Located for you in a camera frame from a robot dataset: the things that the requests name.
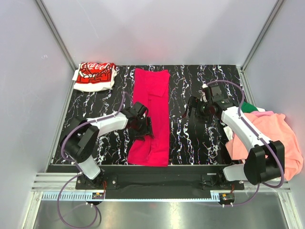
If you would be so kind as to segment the magenta t-shirt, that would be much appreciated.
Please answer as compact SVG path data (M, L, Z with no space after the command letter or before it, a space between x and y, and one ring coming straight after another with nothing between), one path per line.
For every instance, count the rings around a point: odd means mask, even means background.
M166 167L169 162L170 120L169 81L167 70L151 72L135 69L133 102L148 108L153 137L135 140L129 150L127 162L133 165Z

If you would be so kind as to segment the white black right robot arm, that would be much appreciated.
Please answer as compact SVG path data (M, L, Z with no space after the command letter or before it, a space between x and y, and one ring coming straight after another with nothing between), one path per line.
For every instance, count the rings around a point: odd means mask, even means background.
M197 121L210 124L217 117L229 126L246 148L245 163L227 166L222 174L227 181L247 180L253 185L266 184L280 178L284 182L285 147L273 141L252 124L237 102L226 97L218 85L207 86L201 97L190 96L184 116L194 116Z

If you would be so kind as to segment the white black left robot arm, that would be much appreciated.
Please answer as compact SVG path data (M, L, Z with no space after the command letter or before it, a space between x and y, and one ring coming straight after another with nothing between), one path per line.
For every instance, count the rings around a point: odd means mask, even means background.
M149 109L140 102L98 118L75 118L61 140L61 153L68 156L78 167L85 179L93 186L102 184L104 172L93 159L92 152L97 139L105 134L131 129L136 140L153 137Z

